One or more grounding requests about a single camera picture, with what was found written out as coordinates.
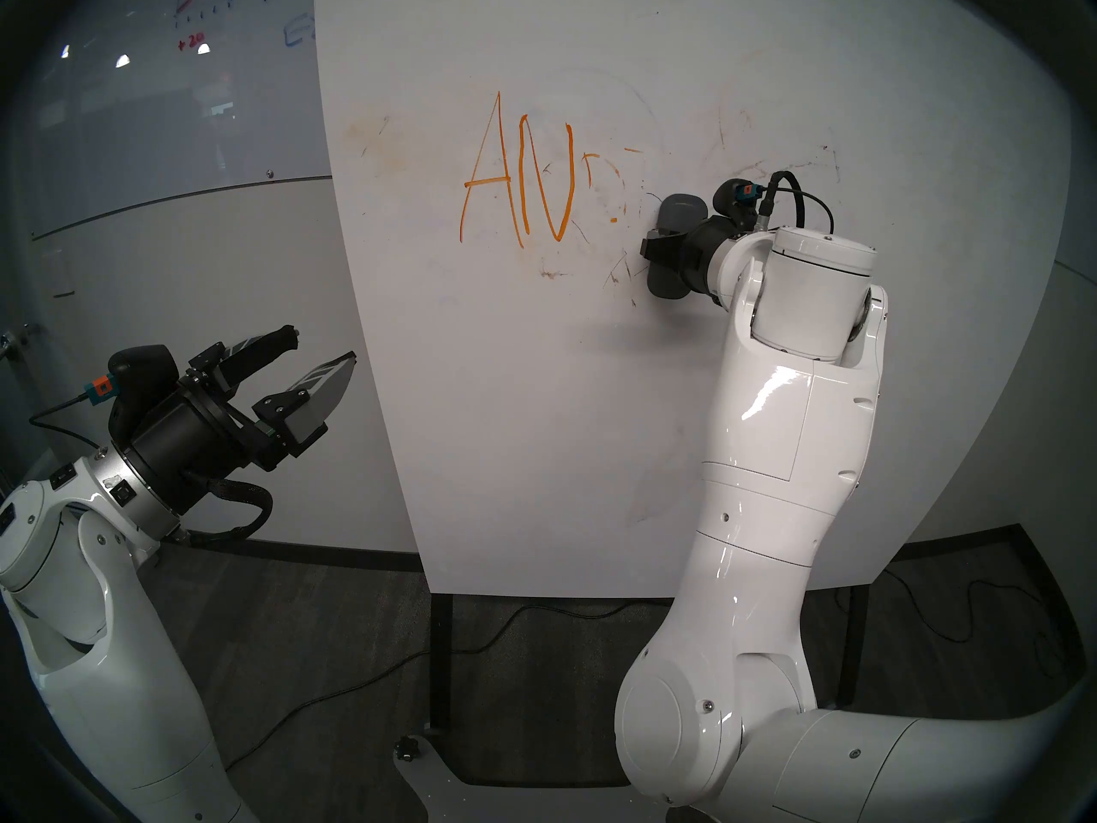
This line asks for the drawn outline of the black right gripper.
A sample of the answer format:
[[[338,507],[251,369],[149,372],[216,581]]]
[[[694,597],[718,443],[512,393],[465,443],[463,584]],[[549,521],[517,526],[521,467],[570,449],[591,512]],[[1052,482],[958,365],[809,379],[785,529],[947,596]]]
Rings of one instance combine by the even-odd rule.
[[[681,281],[689,291],[716,300],[709,268],[719,247],[742,235],[734,218],[712,215],[688,233],[652,229],[641,243],[641,255],[667,269],[681,269]]]

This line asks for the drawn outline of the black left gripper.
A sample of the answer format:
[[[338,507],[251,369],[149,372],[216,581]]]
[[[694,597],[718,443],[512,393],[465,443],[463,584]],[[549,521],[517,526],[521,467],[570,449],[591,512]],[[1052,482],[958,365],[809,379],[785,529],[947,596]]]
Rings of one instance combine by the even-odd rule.
[[[354,351],[255,403],[255,419],[213,394],[237,392],[247,377],[296,350],[298,337],[284,325],[233,345],[217,341],[189,361],[194,384],[148,394],[121,390],[112,408],[112,443],[168,509],[183,515],[205,495],[205,482],[250,464],[272,472],[327,433],[327,419],[357,365]]]

